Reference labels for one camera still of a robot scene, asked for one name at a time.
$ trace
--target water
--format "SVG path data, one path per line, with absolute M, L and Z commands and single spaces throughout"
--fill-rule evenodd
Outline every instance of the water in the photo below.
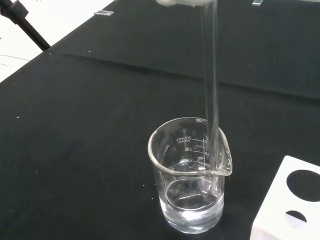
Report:
M 179 162 L 171 167 L 176 171 L 200 162 Z M 212 191 L 209 177 L 181 177 L 167 182 L 164 198 L 160 205 L 166 220 L 177 230 L 198 234 L 212 228 L 219 221 L 224 208 L 223 189 Z

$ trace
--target black tablecloth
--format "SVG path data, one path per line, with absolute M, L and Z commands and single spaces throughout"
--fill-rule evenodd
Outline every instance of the black tablecloth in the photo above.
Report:
M 281 13 L 284 3 L 274 9 L 267 0 L 261 10 L 249 1 L 221 4 L 219 125 L 234 171 L 218 225 L 199 235 L 170 227 L 147 154 L 151 133 L 164 122 L 205 118 L 192 37 L 185 46 L 160 39 L 182 26 L 176 15 L 188 22 L 197 8 L 118 0 L 107 7 L 114 17 L 93 17 L 0 84 L 2 240 L 247 240 L 284 156 L 320 165 L 319 31 L 309 22 L 319 6 L 293 2 Z M 300 8 L 297 28 L 312 36 L 283 32 L 294 23 L 279 21 L 281 14 L 294 20 Z M 252 35 L 252 25 L 260 33 Z M 193 31 L 197 39 L 196 24 Z

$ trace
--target white object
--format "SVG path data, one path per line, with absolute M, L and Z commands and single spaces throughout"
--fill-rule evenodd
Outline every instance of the white object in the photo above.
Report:
M 320 240 L 320 202 L 295 196 L 287 186 L 287 177 L 307 170 L 320 175 L 320 167 L 286 156 L 253 222 L 250 240 Z M 307 222 L 286 214 L 297 211 Z
M 156 1 L 165 6 L 170 6 L 175 4 L 201 6 L 201 5 L 213 2 L 213 0 L 156 0 Z

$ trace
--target black stand leg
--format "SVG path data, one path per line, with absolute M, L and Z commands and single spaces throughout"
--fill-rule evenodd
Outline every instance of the black stand leg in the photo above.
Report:
M 47 43 L 47 41 L 26 20 L 26 16 L 29 12 L 19 0 L 15 3 L 12 3 L 10 0 L 0 0 L 0 13 L 10 19 L 14 24 L 17 24 L 42 51 L 50 48 L 49 43 Z

